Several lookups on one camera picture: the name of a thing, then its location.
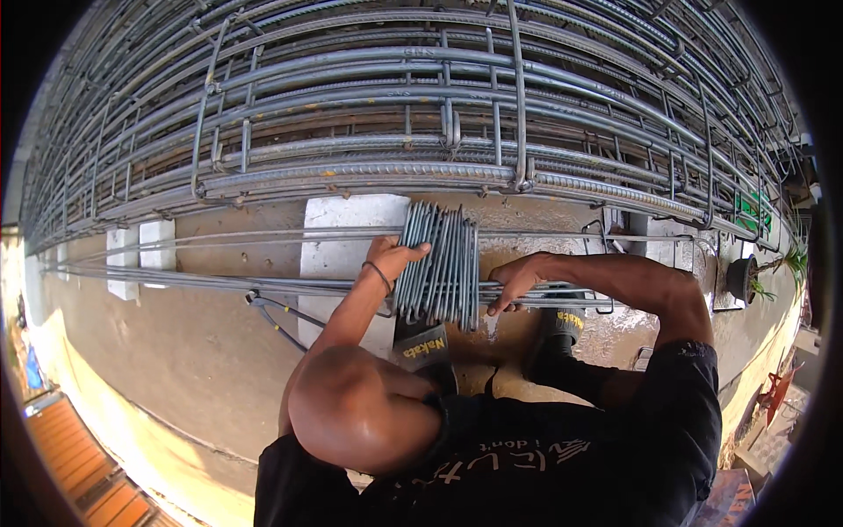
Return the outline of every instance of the rubber band bracelet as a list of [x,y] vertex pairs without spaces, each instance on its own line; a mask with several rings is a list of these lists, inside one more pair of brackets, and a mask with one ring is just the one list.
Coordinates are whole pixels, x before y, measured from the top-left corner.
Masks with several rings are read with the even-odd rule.
[[380,271],[380,269],[378,269],[378,266],[374,265],[371,261],[366,260],[363,262],[363,265],[361,265],[360,268],[363,269],[366,265],[372,266],[372,268],[380,275],[381,280],[383,280],[386,284],[386,290],[392,293],[392,286],[389,285],[389,280],[387,280],[386,276]]

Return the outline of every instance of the black t-shirt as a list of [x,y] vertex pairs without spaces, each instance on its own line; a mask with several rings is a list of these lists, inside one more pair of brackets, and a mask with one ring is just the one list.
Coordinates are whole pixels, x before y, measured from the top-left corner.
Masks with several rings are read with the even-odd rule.
[[717,356],[699,342],[656,350],[624,411],[489,395],[442,406],[431,455],[362,493],[279,438],[260,456],[255,525],[678,525],[717,468]]

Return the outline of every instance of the concrete floor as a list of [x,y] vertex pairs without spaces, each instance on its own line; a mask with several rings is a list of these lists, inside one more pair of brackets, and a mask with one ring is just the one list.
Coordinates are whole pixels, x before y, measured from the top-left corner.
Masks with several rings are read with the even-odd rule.
[[[414,196],[421,197],[440,205],[463,203],[482,228],[578,231],[600,214],[584,206],[517,197],[504,202],[492,196]],[[301,227],[303,210],[304,202],[295,202],[204,212],[180,218],[177,236]],[[69,255],[104,248],[105,238],[98,236],[71,243]],[[481,246],[481,275],[536,250],[582,254],[583,245],[572,240],[490,240]],[[254,245],[179,250],[178,257],[184,272],[295,277],[299,253],[299,245]],[[697,274],[710,290],[715,259],[709,255],[703,261],[696,254]],[[777,292],[779,301],[756,301],[745,311],[712,317],[721,386],[739,375],[791,305],[786,301],[793,298],[791,278],[780,272],[767,279],[768,290]],[[277,436],[281,394],[300,354],[246,305],[243,294],[142,287],[137,303],[123,302],[99,280],[71,277],[63,282],[55,275],[45,278],[44,291],[47,313],[62,310],[67,339],[106,383],[171,427],[227,453],[220,455],[243,458],[244,463],[232,465],[232,473],[218,480],[240,492],[254,491],[250,461]],[[274,315],[295,335],[294,317]],[[575,399],[520,379],[517,364],[532,345],[537,325],[538,311],[533,310],[484,317],[475,334],[450,331],[460,391],[482,390],[492,365],[502,365],[497,395],[525,401]],[[612,315],[589,310],[575,353],[590,363],[630,368],[638,348],[652,345],[657,332],[655,317],[642,312],[622,306]]]

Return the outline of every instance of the ribbed rebar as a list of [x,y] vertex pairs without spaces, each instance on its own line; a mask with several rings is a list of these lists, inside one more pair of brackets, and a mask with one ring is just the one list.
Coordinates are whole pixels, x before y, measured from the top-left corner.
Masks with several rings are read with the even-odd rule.
[[791,233],[781,183],[800,132],[729,2],[446,4],[97,7],[27,167],[29,250],[326,186],[485,195],[528,178],[525,196],[760,234],[768,249],[764,218]]

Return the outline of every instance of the man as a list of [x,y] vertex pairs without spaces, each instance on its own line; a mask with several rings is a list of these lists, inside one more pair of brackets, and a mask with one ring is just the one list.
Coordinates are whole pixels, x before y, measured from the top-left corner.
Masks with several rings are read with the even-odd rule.
[[[543,280],[658,316],[646,373],[577,361],[582,321],[554,310],[524,376],[595,407],[438,395],[358,345],[429,244],[373,241],[360,276],[293,371],[279,439],[260,457],[255,525],[677,525],[708,496],[721,416],[708,311],[686,272],[633,255],[536,253],[493,270],[489,315]],[[374,476],[362,494],[350,468]]]

